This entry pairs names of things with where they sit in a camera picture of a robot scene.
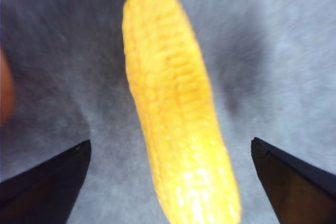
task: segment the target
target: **corn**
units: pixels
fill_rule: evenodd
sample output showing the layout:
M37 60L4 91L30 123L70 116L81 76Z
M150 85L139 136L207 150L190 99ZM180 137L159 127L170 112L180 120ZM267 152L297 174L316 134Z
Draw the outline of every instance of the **corn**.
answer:
M239 192L211 84L181 4L127 0L122 31L127 78L168 220L238 223Z

